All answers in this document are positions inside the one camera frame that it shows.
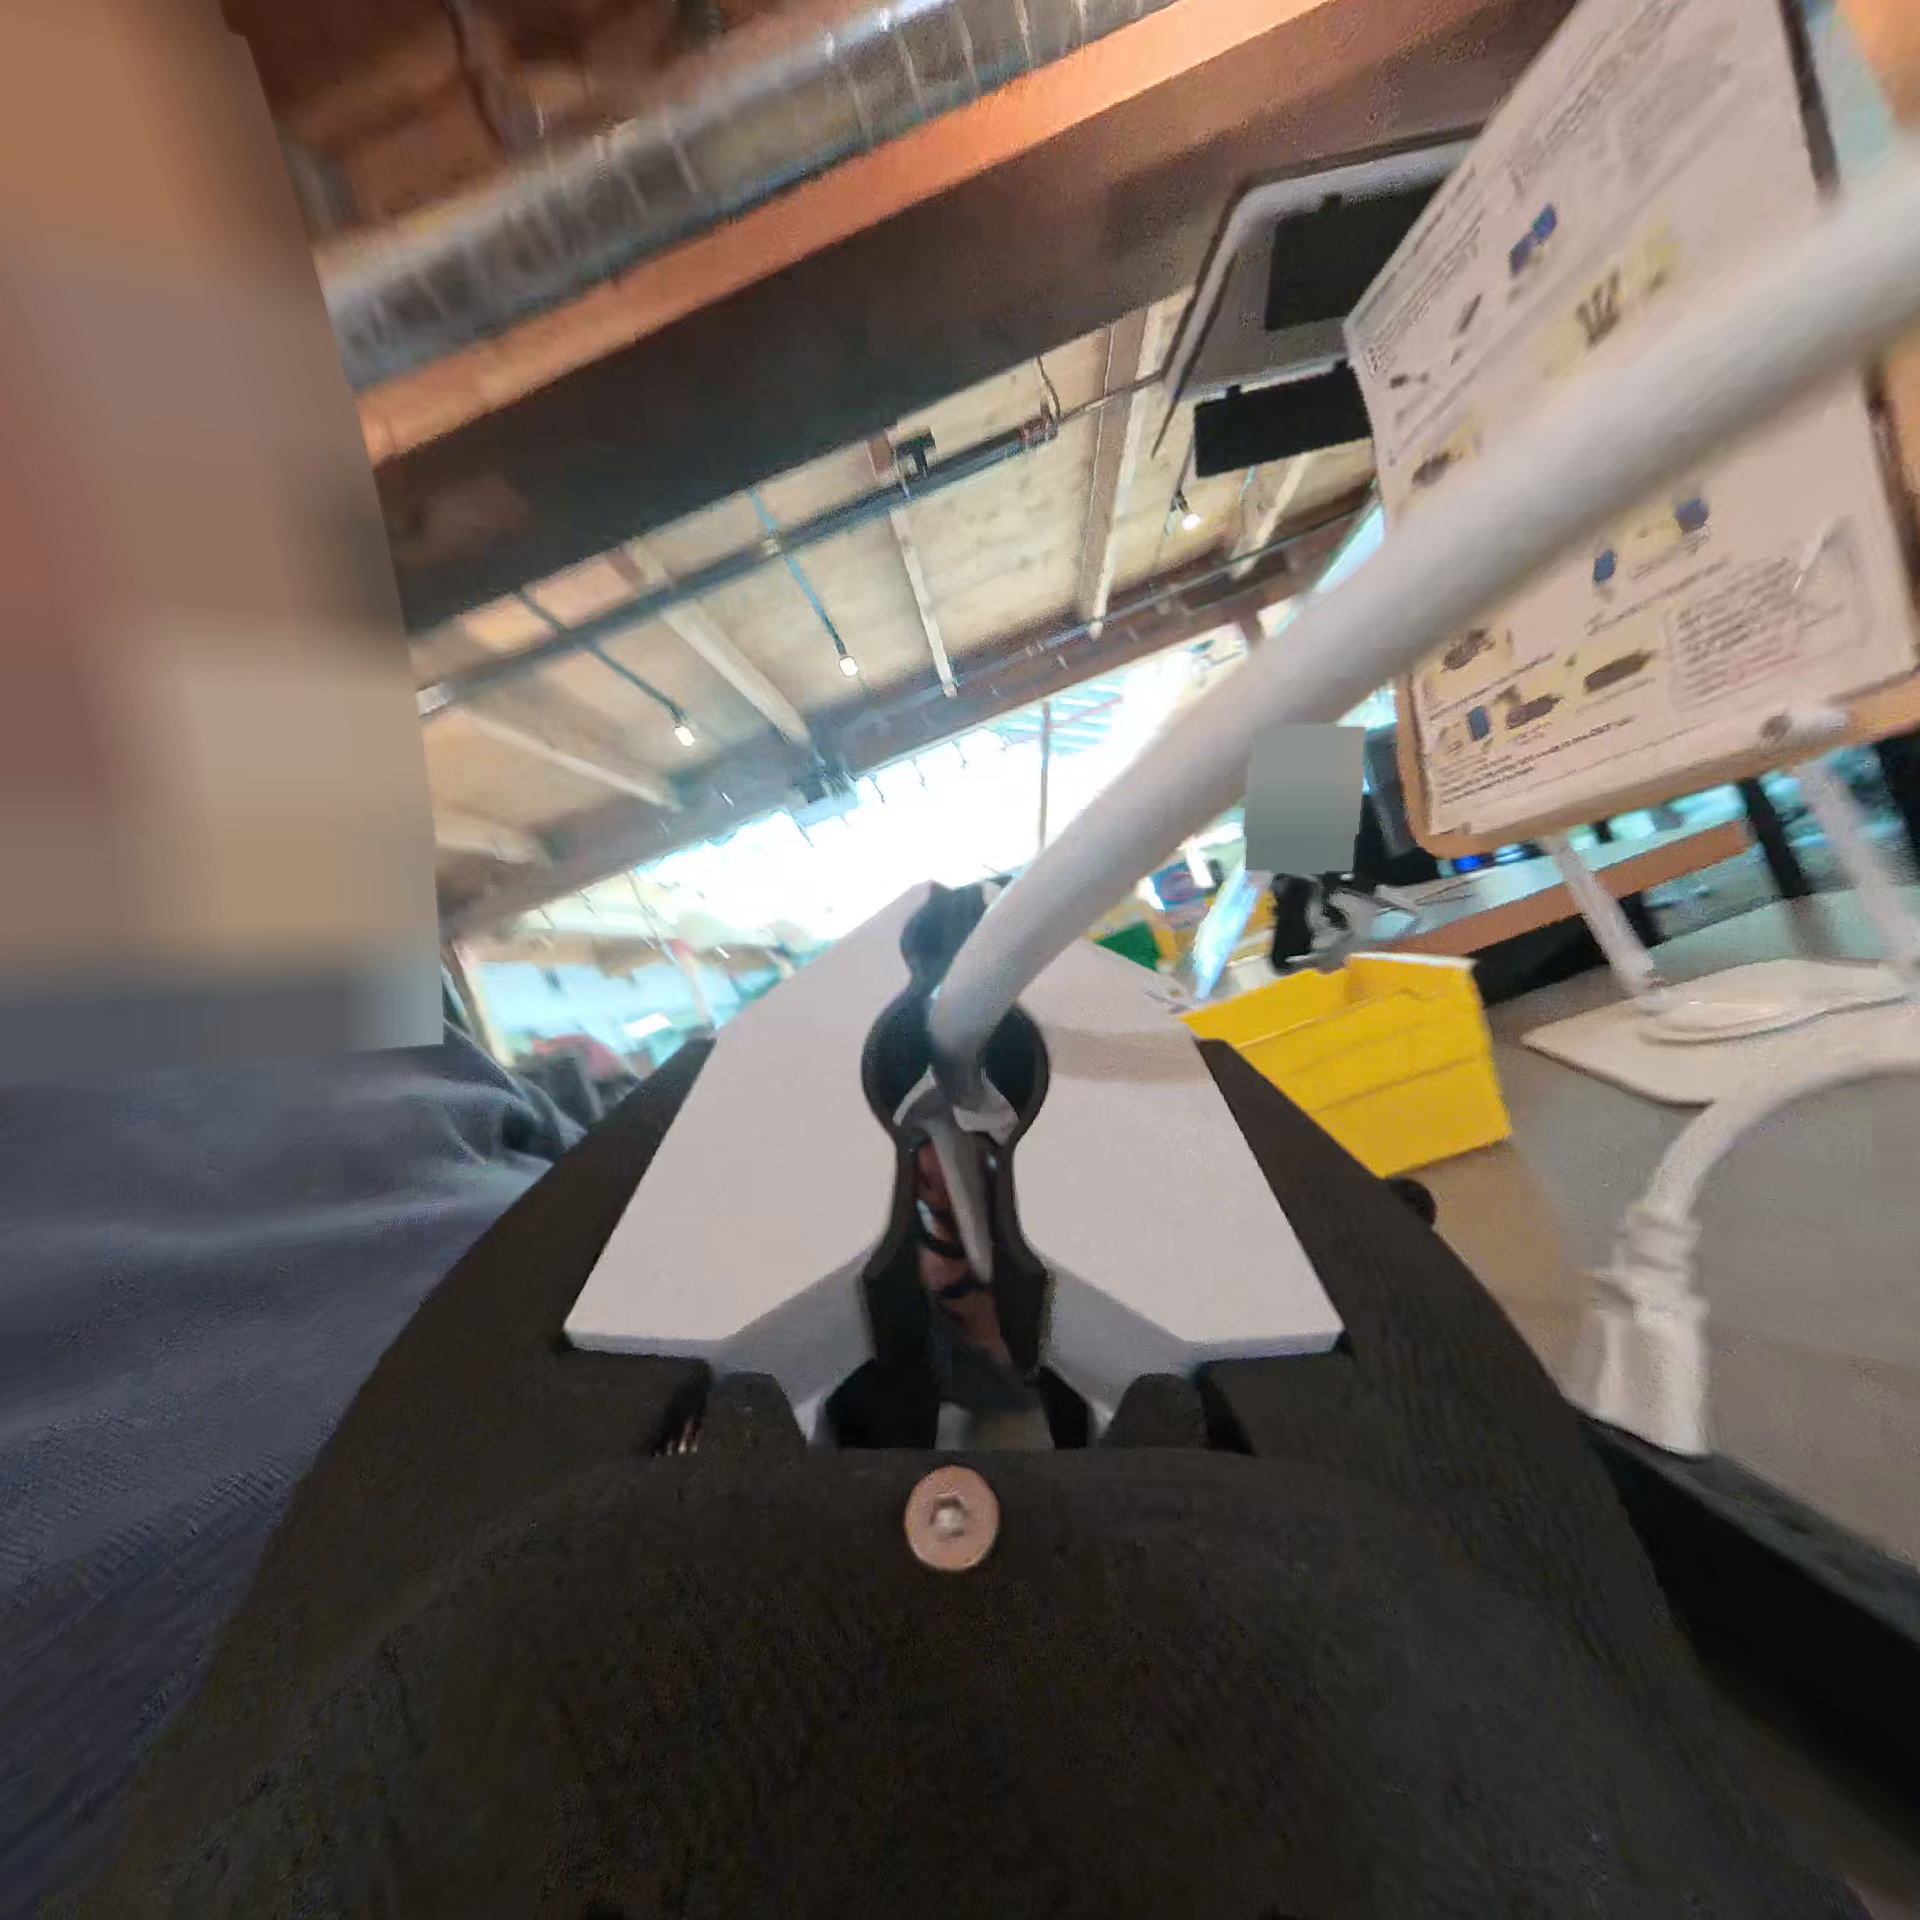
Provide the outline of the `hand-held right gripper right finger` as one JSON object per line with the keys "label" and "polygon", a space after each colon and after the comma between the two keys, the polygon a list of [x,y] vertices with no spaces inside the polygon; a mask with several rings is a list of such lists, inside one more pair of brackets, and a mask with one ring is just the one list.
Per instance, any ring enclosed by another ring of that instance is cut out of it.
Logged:
{"label": "hand-held right gripper right finger", "polygon": [[1167,983],[1073,944],[1017,1009],[1047,1067],[1013,1148],[1041,1368],[1104,1427],[1145,1377],[1329,1354],[1342,1319]]}

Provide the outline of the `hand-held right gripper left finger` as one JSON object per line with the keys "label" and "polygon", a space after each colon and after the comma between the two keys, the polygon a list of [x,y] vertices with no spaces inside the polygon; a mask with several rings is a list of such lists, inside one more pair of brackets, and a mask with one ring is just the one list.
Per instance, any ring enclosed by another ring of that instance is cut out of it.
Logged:
{"label": "hand-held right gripper left finger", "polygon": [[872,1356],[861,1274],[893,1220],[895,1143],[861,1050],[909,985],[913,884],[739,1013],[668,1123],[564,1321],[588,1354],[769,1377],[814,1435]]}

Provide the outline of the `yellow plastic bin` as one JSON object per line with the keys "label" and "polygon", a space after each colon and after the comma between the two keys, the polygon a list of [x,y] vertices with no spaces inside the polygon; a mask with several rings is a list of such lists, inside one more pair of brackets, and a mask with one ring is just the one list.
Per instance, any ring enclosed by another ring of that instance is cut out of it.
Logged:
{"label": "yellow plastic bin", "polygon": [[1473,963],[1358,953],[1183,1016],[1225,1043],[1375,1177],[1513,1133]]}

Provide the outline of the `small black desk object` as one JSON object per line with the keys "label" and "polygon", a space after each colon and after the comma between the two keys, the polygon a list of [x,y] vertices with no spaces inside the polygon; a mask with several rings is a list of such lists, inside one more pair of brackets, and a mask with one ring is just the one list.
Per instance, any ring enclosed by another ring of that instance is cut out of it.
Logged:
{"label": "small black desk object", "polygon": [[1278,973],[1339,970],[1353,953],[1399,937],[1422,900],[1400,887],[1364,890],[1351,876],[1275,876],[1268,883],[1268,968]]}

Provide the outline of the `person's blue clothing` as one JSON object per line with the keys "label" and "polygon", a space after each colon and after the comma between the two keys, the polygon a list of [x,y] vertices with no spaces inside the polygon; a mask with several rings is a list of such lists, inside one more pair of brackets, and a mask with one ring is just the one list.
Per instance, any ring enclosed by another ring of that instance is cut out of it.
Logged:
{"label": "person's blue clothing", "polygon": [[4,1915],[89,1872],[313,1455],[581,1133],[455,1026],[4,1089]]}

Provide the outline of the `white document stand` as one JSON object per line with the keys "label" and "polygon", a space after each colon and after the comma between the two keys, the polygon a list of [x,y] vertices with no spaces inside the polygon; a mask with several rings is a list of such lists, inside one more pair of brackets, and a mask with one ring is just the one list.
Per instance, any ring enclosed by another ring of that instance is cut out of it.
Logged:
{"label": "white document stand", "polygon": [[1632,931],[1621,903],[1564,835],[1548,836],[1551,865],[1596,937],[1621,1001],[1541,1025],[1524,1044],[1565,1067],[1675,1108],[1707,1108],[1745,1085],[1784,1081],[1793,1047],[1815,1025],[1840,1025],[1843,1040],[1889,1043],[1894,1018],[1915,1013],[1918,922],[1899,899],[1885,859],[1864,839],[1864,819],[1829,759],[1804,757],[1792,776],[1830,852],[1877,932],[1877,964],[1783,959],[1670,983]]}

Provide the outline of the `white framed monitor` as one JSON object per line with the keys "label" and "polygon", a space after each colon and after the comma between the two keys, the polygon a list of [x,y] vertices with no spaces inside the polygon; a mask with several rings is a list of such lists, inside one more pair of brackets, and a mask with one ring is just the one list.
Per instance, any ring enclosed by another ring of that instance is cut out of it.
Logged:
{"label": "white framed monitor", "polygon": [[1196,477],[1363,441],[1349,317],[1469,151],[1455,137],[1245,186],[1167,355],[1157,441],[1188,413]]}

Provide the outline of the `silver ventilation duct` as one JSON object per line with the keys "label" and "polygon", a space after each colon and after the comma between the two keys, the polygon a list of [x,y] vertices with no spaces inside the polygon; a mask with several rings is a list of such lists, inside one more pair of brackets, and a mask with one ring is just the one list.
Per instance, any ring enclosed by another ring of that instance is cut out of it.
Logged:
{"label": "silver ventilation duct", "polygon": [[320,252],[348,384],[368,394],[844,161],[976,105],[1163,3],[780,5],[485,184]]}

